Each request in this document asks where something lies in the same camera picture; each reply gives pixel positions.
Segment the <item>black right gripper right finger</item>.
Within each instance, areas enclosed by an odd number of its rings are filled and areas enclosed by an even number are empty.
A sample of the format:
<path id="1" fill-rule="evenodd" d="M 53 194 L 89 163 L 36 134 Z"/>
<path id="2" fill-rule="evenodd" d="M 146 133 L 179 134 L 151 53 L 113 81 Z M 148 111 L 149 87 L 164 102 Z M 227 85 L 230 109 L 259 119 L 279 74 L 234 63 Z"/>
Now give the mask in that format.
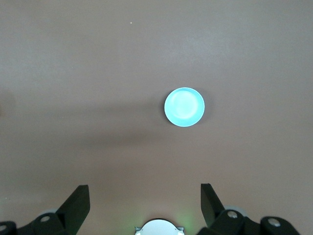
<path id="1" fill-rule="evenodd" d="M 259 223 L 235 209 L 226 209 L 211 184 L 201 184 L 201 211 L 206 223 L 199 235 L 298 235 L 287 220 L 265 216 Z"/>

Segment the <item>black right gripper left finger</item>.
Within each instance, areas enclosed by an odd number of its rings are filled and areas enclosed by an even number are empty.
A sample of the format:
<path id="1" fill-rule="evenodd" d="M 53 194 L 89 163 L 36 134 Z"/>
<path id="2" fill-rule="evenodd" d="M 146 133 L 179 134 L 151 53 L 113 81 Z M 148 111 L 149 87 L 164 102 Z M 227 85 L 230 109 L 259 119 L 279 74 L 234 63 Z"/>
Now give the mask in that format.
<path id="1" fill-rule="evenodd" d="M 39 215 L 18 228 L 13 221 L 2 221 L 2 235 L 75 235 L 90 211 L 88 185 L 80 185 L 55 211 Z"/>

